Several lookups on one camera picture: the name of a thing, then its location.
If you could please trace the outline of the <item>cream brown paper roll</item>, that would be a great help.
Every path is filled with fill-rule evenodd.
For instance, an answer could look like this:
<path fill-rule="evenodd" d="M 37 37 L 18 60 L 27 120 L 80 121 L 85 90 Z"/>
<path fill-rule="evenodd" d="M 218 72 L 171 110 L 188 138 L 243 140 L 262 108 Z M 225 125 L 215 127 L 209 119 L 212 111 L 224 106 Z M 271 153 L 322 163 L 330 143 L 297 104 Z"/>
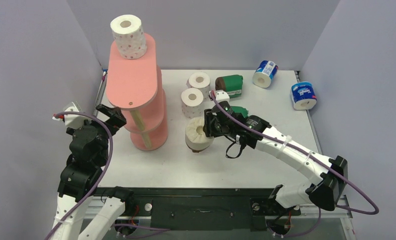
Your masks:
<path fill-rule="evenodd" d="M 193 153 L 207 149 L 214 141 L 213 137 L 206 137 L 204 133 L 205 120 L 202 116 L 189 120 L 185 128 L 185 142 Z"/>

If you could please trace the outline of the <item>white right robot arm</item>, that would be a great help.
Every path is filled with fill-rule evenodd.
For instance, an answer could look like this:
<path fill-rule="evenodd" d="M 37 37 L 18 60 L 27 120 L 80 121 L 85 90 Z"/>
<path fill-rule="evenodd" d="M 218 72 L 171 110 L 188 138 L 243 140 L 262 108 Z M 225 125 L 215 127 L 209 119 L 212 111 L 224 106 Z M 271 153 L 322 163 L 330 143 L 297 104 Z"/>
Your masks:
<path fill-rule="evenodd" d="M 268 208 L 275 214 L 302 204 L 333 211 L 346 186 L 347 161 L 313 152 L 289 135 L 279 132 L 262 118 L 251 115 L 243 117 L 228 110 L 229 116 L 216 107 L 204 110 L 204 133 L 207 137 L 230 138 L 241 149 L 268 153 L 286 163 L 307 178 L 296 185 L 280 184 L 268 199 Z"/>

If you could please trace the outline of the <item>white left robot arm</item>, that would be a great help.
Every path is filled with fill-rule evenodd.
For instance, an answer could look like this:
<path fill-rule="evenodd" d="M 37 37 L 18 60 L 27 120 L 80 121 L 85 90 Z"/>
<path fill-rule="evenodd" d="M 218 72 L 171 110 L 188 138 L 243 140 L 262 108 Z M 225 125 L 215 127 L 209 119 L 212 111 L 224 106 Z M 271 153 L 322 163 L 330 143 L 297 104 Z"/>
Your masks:
<path fill-rule="evenodd" d="M 102 121 L 79 112 L 75 106 L 52 117 L 65 123 L 72 140 L 70 155 L 60 174 L 57 208 L 47 240 L 100 240 L 119 216 L 129 215 L 135 209 L 132 190 L 120 186 L 109 188 L 101 210 L 81 229 L 86 210 L 112 160 L 113 136 L 126 124 L 118 107 L 99 104 L 95 109 L 108 119 Z"/>

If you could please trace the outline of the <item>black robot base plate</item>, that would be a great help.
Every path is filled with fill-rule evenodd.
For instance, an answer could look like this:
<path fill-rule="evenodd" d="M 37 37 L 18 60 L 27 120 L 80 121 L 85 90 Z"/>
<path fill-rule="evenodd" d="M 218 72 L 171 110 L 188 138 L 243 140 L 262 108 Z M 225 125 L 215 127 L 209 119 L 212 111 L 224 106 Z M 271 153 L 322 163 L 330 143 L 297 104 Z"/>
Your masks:
<path fill-rule="evenodd" d="M 120 220 L 149 220 L 153 228 L 172 231 L 265 231 L 282 217 L 300 210 L 276 203 L 271 188 L 131 187 Z"/>

